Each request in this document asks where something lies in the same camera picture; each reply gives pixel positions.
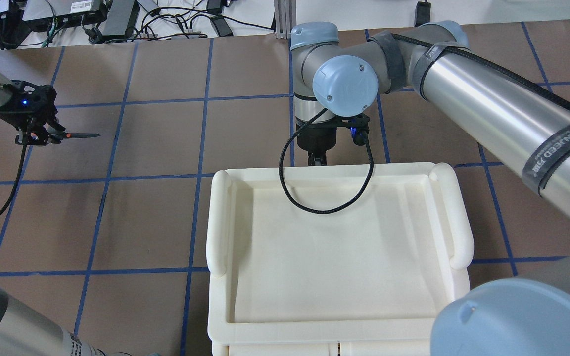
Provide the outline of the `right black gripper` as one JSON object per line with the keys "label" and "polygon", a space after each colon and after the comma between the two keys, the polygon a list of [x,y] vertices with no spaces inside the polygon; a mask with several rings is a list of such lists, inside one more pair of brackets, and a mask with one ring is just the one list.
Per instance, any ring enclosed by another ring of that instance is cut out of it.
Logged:
{"label": "right black gripper", "polygon": [[365,137],[369,134],[369,116],[360,114],[353,117],[335,116],[332,119],[310,124],[296,138],[298,147],[307,151],[308,166],[325,166],[326,151],[332,149],[337,142],[337,129],[347,128],[351,139],[357,146],[365,145]]}

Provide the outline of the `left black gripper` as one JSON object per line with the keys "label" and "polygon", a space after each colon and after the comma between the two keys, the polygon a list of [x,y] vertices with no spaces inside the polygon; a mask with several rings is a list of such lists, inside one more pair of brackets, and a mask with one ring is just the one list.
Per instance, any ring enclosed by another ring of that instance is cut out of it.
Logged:
{"label": "left black gripper", "polygon": [[49,84],[37,86],[28,82],[0,84],[10,99],[0,106],[0,119],[17,130],[18,145],[47,145],[53,142],[45,124],[58,129],[56,90]]}

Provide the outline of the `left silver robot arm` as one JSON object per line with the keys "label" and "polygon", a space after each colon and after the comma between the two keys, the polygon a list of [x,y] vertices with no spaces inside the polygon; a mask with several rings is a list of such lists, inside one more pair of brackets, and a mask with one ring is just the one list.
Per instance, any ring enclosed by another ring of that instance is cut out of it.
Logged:
{"label": "left silver robot arm", "polygon": [[[12,81],[0,72],[0,120],[17,131],[22,155],[13,189],[0,209],[7,210],[17,192],[27,148],[85,139],[92,133],[70,133],[57,119],[56,91],[49,85]],[[0,288],[0,356],[103,356],[104,351],[38,313]]]}

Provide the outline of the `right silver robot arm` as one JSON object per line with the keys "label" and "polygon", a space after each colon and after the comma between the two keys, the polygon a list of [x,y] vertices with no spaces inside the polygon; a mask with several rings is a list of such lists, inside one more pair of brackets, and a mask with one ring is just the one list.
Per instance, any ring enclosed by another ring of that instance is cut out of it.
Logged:
{"label": "right silver robot arm", "polygon": [[[334,23],[291,30],[295,136],[412,86],[570,219],[570,102],[469,50],[456,22],[384,31],[340,48]],[[432,356],[570,356],[570,257],[487,282],[446,306]]]}

